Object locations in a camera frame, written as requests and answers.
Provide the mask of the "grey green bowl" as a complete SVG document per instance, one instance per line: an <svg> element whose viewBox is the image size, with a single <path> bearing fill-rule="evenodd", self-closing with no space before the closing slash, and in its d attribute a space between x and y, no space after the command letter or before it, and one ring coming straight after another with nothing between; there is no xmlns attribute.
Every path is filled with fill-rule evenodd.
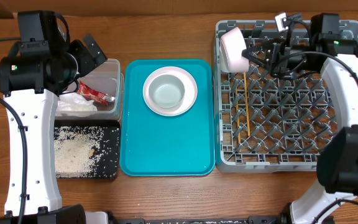
<svg viewBox="0 0 358 224"><path fill-rule="evenodd" d="M175 107L182 101L184 93L184 84L173 75L160 75L149 86L150 99L161 108Z"/></svg>

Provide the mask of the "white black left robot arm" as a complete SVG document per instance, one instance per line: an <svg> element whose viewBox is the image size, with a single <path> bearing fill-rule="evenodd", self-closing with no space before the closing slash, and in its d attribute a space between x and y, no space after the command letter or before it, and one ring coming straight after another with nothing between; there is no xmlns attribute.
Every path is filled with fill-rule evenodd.
<svg viewBox="0 0 358 224"><path fill-rule="evenodd" d="M55 172L59 96L106 61L92 36L71 40L53 11L17 15L20 36L0 61L0 104L7 110L9 189L0 223L112 223L109 212L63 206Z"/></svg>

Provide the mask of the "wooden chopstick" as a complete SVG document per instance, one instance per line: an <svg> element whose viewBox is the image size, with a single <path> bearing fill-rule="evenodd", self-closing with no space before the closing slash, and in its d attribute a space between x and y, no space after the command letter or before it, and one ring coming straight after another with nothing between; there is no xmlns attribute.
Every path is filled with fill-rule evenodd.
<svg viewBox="0 0 358 224"><path fill-rule="evenodd" d="M239 112L238 102L239 102L239 100L237 101L237 105L236 105L236 111L237 112ZM240 115L237 117L237 127L240 129L241 121L240 121L239 117L240 117ZM237 135L237 142L238 142L239 145L241 144L241 129L240 129L240 131L238 132L238 135Z"/></svg>
<svg viewBox="0 0 358 224"><path fill-rule="evenodd" d="M243 73L243 76L244 76L244 98L245 98L245 102L246 102L247 135L248 135L248 137L250 137L249 101L248 101L246 72Z"/></svg>

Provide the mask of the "white napkin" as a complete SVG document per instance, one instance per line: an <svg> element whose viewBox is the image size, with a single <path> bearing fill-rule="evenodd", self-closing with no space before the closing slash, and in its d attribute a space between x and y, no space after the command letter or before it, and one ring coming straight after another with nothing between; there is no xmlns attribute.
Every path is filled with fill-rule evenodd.
<svg viewBox="0 0 358 224"><path fill-rule="evenodd" d="M60 95L57 111L96 111L93 100L87 100L77 93Z"/></svg>

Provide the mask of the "pale pink plate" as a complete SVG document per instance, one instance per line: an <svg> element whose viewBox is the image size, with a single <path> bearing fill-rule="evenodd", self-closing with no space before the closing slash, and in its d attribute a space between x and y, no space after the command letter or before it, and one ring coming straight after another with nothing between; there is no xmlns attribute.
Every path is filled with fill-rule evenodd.
<svg viewBox="0 0 358 224"><path fill-rule="evenodd" d="M160 75L173 75L179 78L185 87L185 93L182 101L173 108L161 108L153 103L149 96L149 86L151 81ZM195 103L198 87L195 79L186 70L180 67L162 67L153 71L145 80L143 90L143 98L146 105L155 113L162 116L178 116L187 112Z"/></svg>

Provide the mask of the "red snack wrapper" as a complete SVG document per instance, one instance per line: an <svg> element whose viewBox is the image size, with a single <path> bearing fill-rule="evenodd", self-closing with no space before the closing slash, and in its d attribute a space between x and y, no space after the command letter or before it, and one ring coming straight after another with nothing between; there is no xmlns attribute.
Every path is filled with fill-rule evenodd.
<svg viewBox="0 0 358 224"><path fill-rule="evenodd" d="M90 88L88 85L84 84L82 81L78 82L78 90L77 94L89 99L93 100L99 104L107 106L108 103L113 103L115 101L115 97L106 93L102 93L100 91L96 91Z"/></svg>

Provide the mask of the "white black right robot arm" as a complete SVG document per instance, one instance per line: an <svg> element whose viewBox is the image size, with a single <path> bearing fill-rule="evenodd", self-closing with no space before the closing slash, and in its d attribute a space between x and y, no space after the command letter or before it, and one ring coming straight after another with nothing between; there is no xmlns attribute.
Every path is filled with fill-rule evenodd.
<svg viewBox="0 0 358 224"><path fill-rule="evenodd" d="M318 157L316 182L289 205L285 223L322 223L358 197L358 41L343 39L339 22L337 14L321 13L305 25L307 45L273 39L258 45L266 53L263 59L252 55L255 47L242 51L274 78L319 73L334 106L338 132Z"/></svg>

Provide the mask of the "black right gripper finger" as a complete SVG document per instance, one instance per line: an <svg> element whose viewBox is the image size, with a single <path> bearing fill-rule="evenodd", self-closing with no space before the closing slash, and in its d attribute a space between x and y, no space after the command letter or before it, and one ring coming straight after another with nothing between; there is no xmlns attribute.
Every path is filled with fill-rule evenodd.
<svg viewBox="0 0 358 224"><path fill-rule="evenodd" d="M267 61L266 60L262 60L258 57L255 57L253 55L250 55L250 54L242 54L242 56L244 58L246 58L248 61L252 62L252 63L255 63L261 67L265 67L267 65Z"/></svg>
<svg viewBox="0 0 358 224"><path fill-rule="evenodd" d="M269 50L273 46L272 42L262 42L259 45L250 46L242 51L242 53L252 53L260 50Z"/></svg>

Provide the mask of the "small pink bowl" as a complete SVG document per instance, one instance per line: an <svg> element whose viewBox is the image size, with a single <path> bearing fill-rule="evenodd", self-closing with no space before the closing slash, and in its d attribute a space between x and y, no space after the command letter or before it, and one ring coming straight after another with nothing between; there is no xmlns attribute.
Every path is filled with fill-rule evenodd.
<svg viewBox="0 0 358 224"><path fill-rule="evenodd" d="M247 48L240 28L235 27L220 38L221 71L226 73L243 73L249 70L249 60L242 56Z"/></svg>

